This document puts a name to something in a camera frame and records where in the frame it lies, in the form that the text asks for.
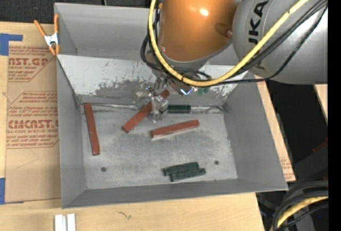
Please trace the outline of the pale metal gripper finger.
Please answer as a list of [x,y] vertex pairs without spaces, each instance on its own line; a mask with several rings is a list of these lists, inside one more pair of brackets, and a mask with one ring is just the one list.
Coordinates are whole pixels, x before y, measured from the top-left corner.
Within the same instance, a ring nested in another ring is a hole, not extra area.
[[150,112],[150,120],[157,122],[162,119],[163,113],[168,108],[168,100],[162,95],[158,95],[151,99],[152,110]]
[[151,101],[152,91],[149,87],[143,87],[135,92],[135,103],[136,104],[147,104]]

